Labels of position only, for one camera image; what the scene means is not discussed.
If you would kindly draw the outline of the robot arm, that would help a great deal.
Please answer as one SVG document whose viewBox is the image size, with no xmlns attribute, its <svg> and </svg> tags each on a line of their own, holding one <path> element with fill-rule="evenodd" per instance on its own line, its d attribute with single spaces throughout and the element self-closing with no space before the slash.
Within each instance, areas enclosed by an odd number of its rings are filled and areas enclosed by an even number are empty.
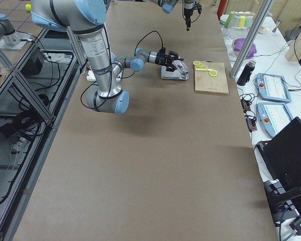
<svg viewBox="0 0 301 241">
<path fill-rule="evenodd" d="M 172 0 L 154 0 L 150 2 L 161 7 L 161 9 L 166 14 L 170 14 L 173 11 L 175 5 L 178 3 L 178 1 L 172 1 Z M 182 16 L 183 19 L 185 20 L 185 24 L 187 28 L 190 28 L 191 23 L 195 22 L 198 19 L 197 17 L 194 21 L 192 21 L 191 17 L 194 11 L 198 12 L 198 17 L 201 15 L 202 5 L 200 4 L 199 1 L 194 1 L 194 0 L 182 1 Z"/>
<path fill-rule="evenodd" d="M 68 29 L 78 37 L 87 56 L 96 83 L 88 87 L 86 103 L 98 112 L 123 114 L 129 105 L 129 93 L 122 89 L 117 77 L 125 69 L 141 71 L 145 63 L 177 70 L 182 58 L 165 48 L 158 52 L 137 48 L 133 56 L 112 57 L 107 31 L 104 1 L 32 1 L 32 20 L 45 29 L 65 32 Z"/>
</svg>

